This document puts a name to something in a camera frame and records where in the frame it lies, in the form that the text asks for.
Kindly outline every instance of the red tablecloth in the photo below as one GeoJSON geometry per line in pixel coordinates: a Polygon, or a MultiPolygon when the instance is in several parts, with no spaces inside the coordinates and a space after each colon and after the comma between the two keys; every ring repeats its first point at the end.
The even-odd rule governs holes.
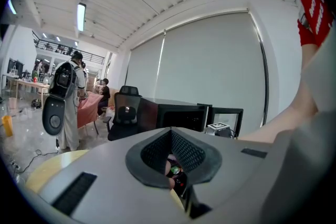
{"type": "Polygon", "coordinates": [[[84,125],[93,122],[97,119],[98,103],[103,98],[100,94],[88,92],[89,96],[82,100],[79,104],[77,112],[77,127],[81,128],[84,125]]]}

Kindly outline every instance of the person in red shirt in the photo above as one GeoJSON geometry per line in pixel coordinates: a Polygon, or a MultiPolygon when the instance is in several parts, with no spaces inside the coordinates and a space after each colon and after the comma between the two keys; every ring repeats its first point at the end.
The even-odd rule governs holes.
{"type": "MultiPolygon", "coordinates": [[[[298,31],[302,48],[302,69],[310,62],[319,47],[331,42],[336,35],[335,19],[326,0],[301,0],[298,31]]],[[[317,113],[317,107],[305,82],[301,79],[298,92],[288,108],[256,132],[241,140],[272,143],[276,135],[292,130],[317,113]]]]}

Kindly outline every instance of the ceiling light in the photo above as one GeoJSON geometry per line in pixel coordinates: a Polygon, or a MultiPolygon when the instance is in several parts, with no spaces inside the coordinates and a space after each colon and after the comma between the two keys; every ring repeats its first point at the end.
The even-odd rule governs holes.
{"type": "Polygon", "coordinates": [[[15,11],[13,5],[12,5],[12,1],[11,1],[11,0],[8,0],[8,5],[9,5],[9,8],[10,8],[10,10],[12,11],[12,13],[15,15],[15,14],[16,14],[16,11],[15,11]]]}
{"type": "Polygon", "coordinates": [[[77,28],[81,32],[84,31],[85,10],[86,10],[85,4],[79,3],[77,5],[77,28]]]}

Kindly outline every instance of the seated person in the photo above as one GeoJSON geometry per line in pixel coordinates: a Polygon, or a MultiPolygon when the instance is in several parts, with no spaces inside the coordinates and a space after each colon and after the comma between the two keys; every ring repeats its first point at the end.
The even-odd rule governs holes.
{"type": "Polygon", "coordinates": [[[99,116],[103,113],[103,111],[101,109],[105,108],[105,107],[108,107],[108,105],[109,105],[109,98],[111,97],[111,95],[110,95],[110,89],[109,89],[109,87],[107,87],[107,84],[109,84],[109,80],[108,79],[103,79],[103,81],[102,81],[103,87],[99,91],[99,94],[103,95],[103,98],[98,103],[98,115],[99,116]]]}

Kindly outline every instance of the chair armrest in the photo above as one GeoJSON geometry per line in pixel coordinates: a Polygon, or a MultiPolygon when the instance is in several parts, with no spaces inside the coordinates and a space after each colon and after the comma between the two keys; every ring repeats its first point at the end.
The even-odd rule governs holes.
{"type": "Polygon", "coordinates": [[[108,123],[111,120],[111,117],[105,117],[103,119],[103,123],[108,123]]]}

